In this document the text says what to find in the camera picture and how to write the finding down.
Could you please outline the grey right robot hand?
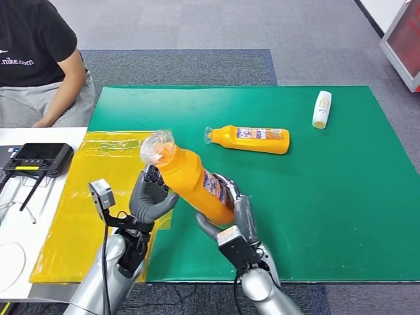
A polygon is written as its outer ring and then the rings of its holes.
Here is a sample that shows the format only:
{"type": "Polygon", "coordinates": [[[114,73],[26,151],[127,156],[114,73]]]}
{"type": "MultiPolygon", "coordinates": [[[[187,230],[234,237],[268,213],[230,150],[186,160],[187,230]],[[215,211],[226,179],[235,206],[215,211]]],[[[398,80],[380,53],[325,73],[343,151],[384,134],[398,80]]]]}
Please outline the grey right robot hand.
{"type": "MultiPolygon", "coordinates": [[[[239,231],[239,235],[243,236],[249,246],[253,249],[257,248],[259,244],[259,240],[258,239],[258,234],[249,198],[241,193],[233,180],[217,173],[213,173],[213,175],[222,188],[225,188],[228,191],[228,196],[235,206],[233,210],[235,220],[232,226],[236,226],[239,231]]],[[[217,236],[220,233],[222,234],[222,241],[225,240],[225,235],[233,235],[233,232],[227,232],[228,230],[231,230],[231,226],[222,230],[211,223],[208,218],[198,211],[195,214],[195,220],[201,230],[218,244],[219,240],[217,236]]]]}

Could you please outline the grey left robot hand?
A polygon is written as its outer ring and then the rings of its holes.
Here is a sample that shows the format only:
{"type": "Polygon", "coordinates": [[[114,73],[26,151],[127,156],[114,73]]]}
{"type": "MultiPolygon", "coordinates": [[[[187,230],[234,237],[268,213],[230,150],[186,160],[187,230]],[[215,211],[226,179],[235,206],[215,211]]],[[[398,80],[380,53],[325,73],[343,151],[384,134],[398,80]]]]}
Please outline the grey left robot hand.
{"type": "Polygon", "coordinates": [[[157,167],[146,164],[136,179],[129,210],[141,223],[152,224],[172,210],[178,199],[179,195],[170,191],[157,167]]]}

